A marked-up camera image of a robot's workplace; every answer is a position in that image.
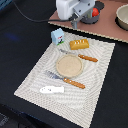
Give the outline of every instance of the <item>white placemat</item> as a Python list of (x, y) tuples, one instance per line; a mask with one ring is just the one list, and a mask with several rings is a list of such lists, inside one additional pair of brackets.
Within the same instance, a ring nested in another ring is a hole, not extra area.
[[(67, 32), (64, 34), (65, 42), (58, 46), (50, 44), (14, 94), (81, 127), (89, 128), (115, 44)], [(69, 42), (78, 39), (87, 39), (90, 47), (71, 51)], [(64, 55), (58, 50), (60, 48), (98, 59), (96, 63), (82, 60), (84, 63), (83, 73), (72, 78), (72, 80), (84, 84), (85, 89), (69, 85), (61, 80), (51, 79), (44, 74), (45, 70), (49, 70), (59, 75), (55, 68), (55, 62)], [(40, 88), (46, 85), (64, 86), (65, 92), (63, 94), (41, 94)]]

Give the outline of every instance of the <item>butter knife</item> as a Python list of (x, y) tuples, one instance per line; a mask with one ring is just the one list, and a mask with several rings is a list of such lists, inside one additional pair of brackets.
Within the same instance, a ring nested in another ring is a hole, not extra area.
[[(63, 52), (63, 53), (66, 53), (66, 54), (75, 54), (75, 53), (72, 53), (72, 52), (65, 51), (63, 49), (59, 49), (59, 50), (61, 52)], [(89, 57), (89, 56), (84, 56), (84, 55), (81, 55), (81, 54), (78, 54), (77, 56), (82, 58), (82, 59), (93, 61), (93, 62), (97, 62), (98, 61), (96, 58), (92, 58), (92, 57)]]
[(81, 83), (78, 83), (76, 81), (70, 80), (68, 78), (61, 78), (58, 75), (54, 74), (53, 72), (50, 72), (50, 71), (47, 71), (47, 70), (45, 71), (45, 75), (47, 75), (49, 78), (52, 78), (52, 79), (60, 79), (60, 80), (63, 80), (64, 82), (66, 82), (68, 84), (74, 85), (74, 86), (79, 87), (79, 88), (82, 88), (82, 89), (85, 88), (85, 85), (83, 85)]

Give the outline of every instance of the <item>wooden knife handle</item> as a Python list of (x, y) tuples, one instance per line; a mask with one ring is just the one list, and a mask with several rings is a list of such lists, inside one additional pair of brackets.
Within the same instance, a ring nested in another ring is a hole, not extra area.
[(63, 81), (66, 82), (66, 83), (69, 83), (69, 84), (71, 84), (71, 85), (74, 85), (74, 86), (76, 86), (76, 87), (82, 88), (82, 89), (85, 88), (85, 85), (83, 85), (83, 84), (81, 84), (81, 83), (78, 83), (78, 82), (75, 82), (75, 81), (72, 81), (72, 80), (67, 79), (67, 78), (64, 78)]
[(98, 60), (96, 58), (92, 58), (92, 57), (88, 57), (88, 56), (84, 56), (79, 54), (78, 55), (80, 58), (85, 59), (85, 60), (89, 60), (89, 61), (93, 61), (93, 62), (97, 62)]

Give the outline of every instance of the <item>white machine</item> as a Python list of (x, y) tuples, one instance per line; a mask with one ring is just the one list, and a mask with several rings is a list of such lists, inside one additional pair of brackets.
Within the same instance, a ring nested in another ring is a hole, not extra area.
[(61, 20), (70, 20), (72, 27), (84, 17), (92, 18), (95, 0), (56, 0), (58, 16)]

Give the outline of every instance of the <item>black background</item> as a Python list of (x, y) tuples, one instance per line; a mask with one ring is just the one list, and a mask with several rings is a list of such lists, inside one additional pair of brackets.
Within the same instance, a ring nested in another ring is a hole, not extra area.
[[(17, 0), (20, 10), (32, 19), (49, 19), (55, 0)], [(0, 11), (0, 103), (25, 112), (55, 128), (80, 128), (74, 123), (14, 96), (28, 73), (51, 43), (58, 26), (25, 19), (13, 3)], [(68, 28), (64, 31), (115, 43), (90, 128), (128, 128), (128, 44)]]

